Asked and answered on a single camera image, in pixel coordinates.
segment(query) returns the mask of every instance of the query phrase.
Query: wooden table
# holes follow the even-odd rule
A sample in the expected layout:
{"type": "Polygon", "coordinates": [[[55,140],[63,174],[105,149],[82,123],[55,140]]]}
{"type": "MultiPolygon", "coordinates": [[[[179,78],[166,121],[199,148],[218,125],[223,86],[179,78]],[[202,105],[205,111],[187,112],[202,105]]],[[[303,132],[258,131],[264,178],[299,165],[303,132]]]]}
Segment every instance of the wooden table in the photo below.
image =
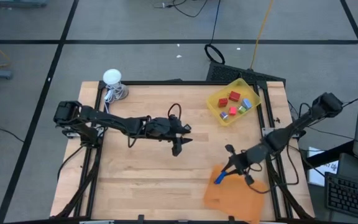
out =
{"type": "MultiPolygon", "coordinates": [[[[94,106],[98,82],[83,82],[79,101],[94,106]]],[[[230,127],[222,127],[206,107],[207,97],[222,86],[189,85],[133,85],[129,96],[110,106],[110,112],[122,117],[166,117],[172,103],[180,103],[183,124],[190,124],[193,142],[185,144],[178,157],[173,157],[171,143],[138,139],[135,146],[127,147],[127,137],[108,129],[104,137],[98,183],[93,204],[92,219],[136,220],[139,214],[146,220],[227,220],[227,215],[203,205],[203,194],[215,164],[226,164],[229,153],[226,144],[237,151],[248,149],[260,141],[257,110],[250,111],[230,127]]],[[[272,112],[284,127],[291,123],[287,97],[282,82],[268,82],[272,112]]],[[[263,92],[262,111],[265,125],[269,126],[263,92]]],[[[298,147],[295,140],[292,146],[298,147]]],[[[65,158],[80,145],[79,139],[69,139],[65,158]]],[[[51,215],[56,215],[71,199],[78,188],[85,150],[75,156],[62,170],[57,185],[51,215]]],[[[314,216],[306,177],[298,151],[290,148],[300,183],[288,186],[299,204],[314,216]]],[[[285,151],[282,153],[287,182],[295,181],[294,170],[285,151]]],[[[252,172],[255,179],[268,186],[265,162],[262,172],[252,172]]],[[[281,214],[285,216],[283,198],[277,188],[281,214]]],[[[272,198],[265,194],[262,220],[274,220],[272,198]]],[[[88,192],[84,194],[81,214],[85,214],[88,192]]]]}

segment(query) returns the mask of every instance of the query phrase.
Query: orange cloth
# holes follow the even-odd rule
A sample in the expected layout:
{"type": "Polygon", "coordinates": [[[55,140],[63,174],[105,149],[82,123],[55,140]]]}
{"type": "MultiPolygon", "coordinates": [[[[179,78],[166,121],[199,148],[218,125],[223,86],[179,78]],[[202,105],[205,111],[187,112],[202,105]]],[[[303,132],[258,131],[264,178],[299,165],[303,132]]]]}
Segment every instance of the orange cloth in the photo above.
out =
{"type": "MultiPolygon", "coordinates": [[[[214,184],[222,169],[222,165],[214,166],[204,194],[204,204],[234,216],[236,220],[251,224],[259,223],[264,206],[264,195],[250,189],[244,176],[237,174],[226,176],[220,184],[214,184]]],[[[259,191],[267,190],[266,185],[258,180],[255,180],[252,187],[259,191]]]]}

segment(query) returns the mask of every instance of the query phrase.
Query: red cube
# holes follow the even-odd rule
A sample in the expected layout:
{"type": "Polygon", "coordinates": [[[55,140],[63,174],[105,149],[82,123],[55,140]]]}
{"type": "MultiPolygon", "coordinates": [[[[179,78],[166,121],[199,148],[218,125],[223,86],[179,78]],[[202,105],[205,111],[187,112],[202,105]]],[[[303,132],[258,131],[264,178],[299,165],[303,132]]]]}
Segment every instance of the red cube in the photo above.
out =
{"type": "Polygon", "coordinates": [[[218,101],[218,107],[225,107],[227,105],[227,98],[221,98],[218,101]]]}
{"type": "Polygon", "coordinates": [[[229,100],[238,102],[240,100],[240,93],[236,93],[235,91],[231,91],[229,95],[229,100]]]}
{"type": "Polygon", "coordinates": [[[229,109],[229,115],[236,115],[237,108],[235,106],[230,107],[229,109]]]}

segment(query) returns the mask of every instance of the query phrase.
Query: black keyboard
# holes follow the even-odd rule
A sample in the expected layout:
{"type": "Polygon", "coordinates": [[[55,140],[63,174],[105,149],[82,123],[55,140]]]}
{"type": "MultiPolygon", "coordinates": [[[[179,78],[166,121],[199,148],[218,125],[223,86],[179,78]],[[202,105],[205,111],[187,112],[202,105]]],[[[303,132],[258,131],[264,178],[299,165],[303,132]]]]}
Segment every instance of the black keyboard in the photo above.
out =
{"type": "Polygon", "coordinates": [[[358,217],[358,180],[329,172],[325,176],[327,208],[358,217]]]}
{"type": "Polygon", "coordinates": [[[247,83],[255,81],[279,81],[284,82],[284,78],[278,78],[263,73],[254,72],[253,70],[236,68],[228,65],[211,62],[206,80],[232,82],[238,78],[243,78],[247,83]]]}

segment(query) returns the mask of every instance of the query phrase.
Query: yellow tray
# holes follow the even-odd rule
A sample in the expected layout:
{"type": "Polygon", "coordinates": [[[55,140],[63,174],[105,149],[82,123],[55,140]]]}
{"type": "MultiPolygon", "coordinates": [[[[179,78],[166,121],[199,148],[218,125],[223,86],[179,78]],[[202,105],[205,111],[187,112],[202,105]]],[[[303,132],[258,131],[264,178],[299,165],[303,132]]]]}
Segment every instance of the yellow tray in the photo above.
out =
{"type": "Polygon", "coordinates": [[[237,80],[234,80],[232,83],[228,84],[222,90],[219,90],[218,92],[212,94],[206,101],[206,105],[207,105],[208,109],[211,110],[212,114],[219,120],[219,122],[223,126],[229,126],[235,120],[244,116],[245,114],[247,114],[250,110],[254,109],[259,104],[260,104],[259,96],[254,92],[254,90],[242,78],[238,78],[237,80]],[[229,94],[231,91],[240,93],[240,100],[238,102],[229,100],[229,94]],[[227,105],[223,108],[218,107],[218,101],[221,98],[228,99],[227,105]],[[229,115],[229,108],[232,106],[235,106],[236,108],[238,108],[241,105],[241,102],[244,98],[247,98],[251,102],[251,104],[252,104],[251,109],[247,110],[243,114],[240,114],[237,112],[237,114],[234,116],[229,115]],[[226,120],[223,120],[220,117],[220,114],[222,112],[227,113],[227,115],[229,116],[226,120]]]}

